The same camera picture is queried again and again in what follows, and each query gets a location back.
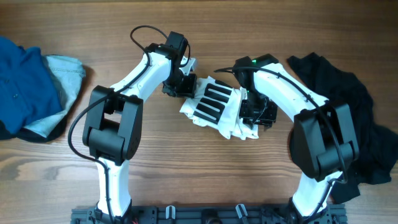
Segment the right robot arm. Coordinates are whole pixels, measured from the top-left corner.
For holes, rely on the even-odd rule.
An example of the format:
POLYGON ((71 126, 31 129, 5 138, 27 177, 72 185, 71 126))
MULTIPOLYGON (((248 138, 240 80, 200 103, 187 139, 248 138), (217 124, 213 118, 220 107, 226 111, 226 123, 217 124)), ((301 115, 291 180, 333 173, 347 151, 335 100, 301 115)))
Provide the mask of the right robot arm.
POLYGON ((239 58, 232 73, 248 94, 239 111, 244 124, 272 126, 276 107, 294 123, 289 150, 302 176, 285 210, 275 214, 286 223, 331 218, 327 198, 335 184, 348 183, 348 167, 359 157, 348 104, 308 89, 270 54, 239 58))

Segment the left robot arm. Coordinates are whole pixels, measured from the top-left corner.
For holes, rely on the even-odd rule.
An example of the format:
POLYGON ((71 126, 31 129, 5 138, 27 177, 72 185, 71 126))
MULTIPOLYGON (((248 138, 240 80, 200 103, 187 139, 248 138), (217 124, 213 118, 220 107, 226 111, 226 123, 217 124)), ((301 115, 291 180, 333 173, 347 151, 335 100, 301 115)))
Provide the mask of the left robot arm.
POLYGON ((162 85, 163 93, 193 98, 197 77, 188 40, 171 32, 163 44, 143 49, 139 64, 111 87, 96 86, 86 111, 82 141, 94 159, 100 184, 100 200, 85 213, 74 210, 72 223, 132 223, 128 190, 129 161, 142 134, 144 103, 162 85))

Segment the white polo shirt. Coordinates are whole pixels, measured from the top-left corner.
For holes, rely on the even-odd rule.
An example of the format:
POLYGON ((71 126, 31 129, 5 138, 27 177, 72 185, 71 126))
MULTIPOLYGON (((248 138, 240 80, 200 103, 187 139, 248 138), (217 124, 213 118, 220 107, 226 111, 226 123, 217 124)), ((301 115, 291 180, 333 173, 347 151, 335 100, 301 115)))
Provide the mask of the white polo shirt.
POLYGON ((239 117, 241 103, 246 98, 246 89, 242 87, 233 88, 212 77, 199 78, 195 96, 185 100, 180 112, 193 124, 214 128, 226 139, 232 136, 257 139, 258 125, 244 124, 239 117))

